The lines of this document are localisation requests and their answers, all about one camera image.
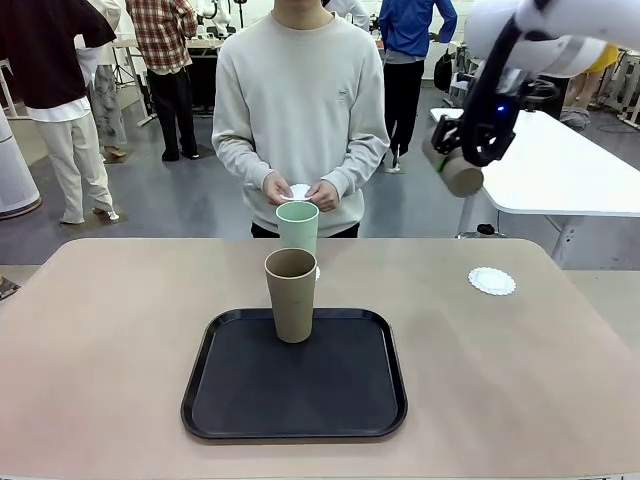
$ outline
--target table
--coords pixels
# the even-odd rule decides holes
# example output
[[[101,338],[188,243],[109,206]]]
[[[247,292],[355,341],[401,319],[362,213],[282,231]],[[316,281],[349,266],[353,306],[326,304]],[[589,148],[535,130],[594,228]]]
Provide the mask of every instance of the table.
[[[187,48],[189,50],[193,50],[193,49],[203,50],[198,55],[198,57],[205,57],[205,56],[209,56],[211,53],[217,52],[217,50],[222,46],[223,43],[224,43],[224,40],[220,40],[217,38],[192,38],[192,39],[187,39]],[[121,39],[115,40],[111,44],[111,47],[114,49],[114,53],[116,48],[124,49],[125,56],[127,58],[127,63],[129,64],[129,68],[131,69],[131,76],[133,77],[136,84],[138,101],[140,102],[140,106],[142,107],[142,111],[145,115],[145,117],[138,122],[138,127],[142,127],[143,125],[146,125],[151,120],[156,118],[157,115],[155,113],[149,113],[147,111],[147,105],[144,100],[144,94],[142,93],[142,84],[140,82],[140,79],[138,78],[138,73],[136,72],[136,66],[133,61],[134,57],[142,58],[141,54],[131,52],[132,48],[136,48],[136,49],[138,48],[138,41],[135,38],[125,38],[125,39],[121,38]]]
[[[320,240],[316,305],[368,308],[389,321],[409,401],[404,425],[362,444],[192,438],[180,402],[204,330],[224,311],[269,305],[263,262],[277,245],[85,239],[63,246],[0,310],[0,474],[640,471],[640,366],[549,257],[524,240]],[[516,292],[475,290],[466,275],[479,265],[511,273]]]
[[[436,121],[443,114],[461,113],[431,110]],[[503,212],[568,217],[558,228],[552,254],[559,265],[585,216],[640,217],[640,172],[635,168],[544,112],[520,112],[514,131],[503,159],[482,170],[483,191]],[[475,230],[471,218],[477,197],[465,199],[459,231]]]

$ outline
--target black tray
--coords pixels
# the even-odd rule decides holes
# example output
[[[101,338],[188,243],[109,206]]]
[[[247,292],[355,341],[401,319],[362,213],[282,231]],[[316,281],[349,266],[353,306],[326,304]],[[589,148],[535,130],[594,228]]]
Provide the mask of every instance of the black tray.
[[[270,309],[233,310],[205,332],[182,420],[205,439],[366,438],[407,415],[391,329],[378,314],[315,309],[311,337],[278,339]]]

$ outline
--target black jacket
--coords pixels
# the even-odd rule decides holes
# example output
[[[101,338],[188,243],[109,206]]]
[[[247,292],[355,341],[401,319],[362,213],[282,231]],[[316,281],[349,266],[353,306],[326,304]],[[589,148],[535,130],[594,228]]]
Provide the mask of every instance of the black jacket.
[[[87,0],[0,0],[0,59],[9,59],[26,106],[53,108],[85,96],[77,35],[87,48],[116,38]]]

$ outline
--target person in plaid shirt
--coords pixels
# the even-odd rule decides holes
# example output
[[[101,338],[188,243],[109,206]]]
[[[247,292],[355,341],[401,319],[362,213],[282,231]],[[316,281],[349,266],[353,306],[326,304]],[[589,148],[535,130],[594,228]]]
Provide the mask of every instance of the person in plaid shirt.
[[[191,82],[185,69],[192,63],[186,39],[196,36],[196,14],[189,0],[126,0],[126,4],[147,64],[149,89],[162,127],[162,160],[180,159],[176,117],[182,155],[191,160],[200,158],[193,130]]]

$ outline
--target person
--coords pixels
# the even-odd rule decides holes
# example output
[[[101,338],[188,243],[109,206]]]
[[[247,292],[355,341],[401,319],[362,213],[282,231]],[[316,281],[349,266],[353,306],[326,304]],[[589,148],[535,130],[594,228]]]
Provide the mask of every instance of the person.
[[[318,0],[275,0],[220,51],[212,143],[244,184],[255,238],[277,237],[290,185],[311,185],[318,235],[356,237],[361,188],[389,145],[382,63],[368,33]]]
[[[438,34],[429,33],[434,3],[444,19]],[[385,49],[385,122],[393,155],[392,167],[386,170],[388,173],[401,173],[399,157],[409,150],[429,40],[449,43],[457,21],[451,0],[382,2],[380,34]]]
[[[604,72],[618,60],[620,50],[607,44],[600,57],[586,71],[571,79],[569,90],[564,99],[560,121],[567,126],[582,131],[589,125],[587,107],[600,88]]]
[[[369,33],[371,19],[360,0],[322,0],[322,6],[328,12],[335,12],[342,18],[351,14],[353,24]]]
[[[115,31],[122,14],[117,0],[89,0],[89,3],[105,17]],[[122,159],[127,154],[120,145],[127,143],[127,135],[124,131],[122,110],[118,104],[116,77],[111,67],[113,63],[113,49],[108,45],[102,47],[95,77],[89,83],[89,101],[98,127],[100,145],[104,147],[108,156]]]
[[[126,0],[126,5],[147,64],[149,90],[162,128],[162,160],[175,162],[180,153],[196,160],[200,155],[193,128],[193,94],[185,69],[192,64],[186,39],[196,36],[196,13],[189,0]]]
[[[82,48],[76,48],[80,35]],[[42,135],[65,197],[64,224],[84,222],[82,182],[94,213],[118,220],[86,88],[101,46],[115,39],[87,0],[5,0],[0,58],[8,58],[27,113]]]

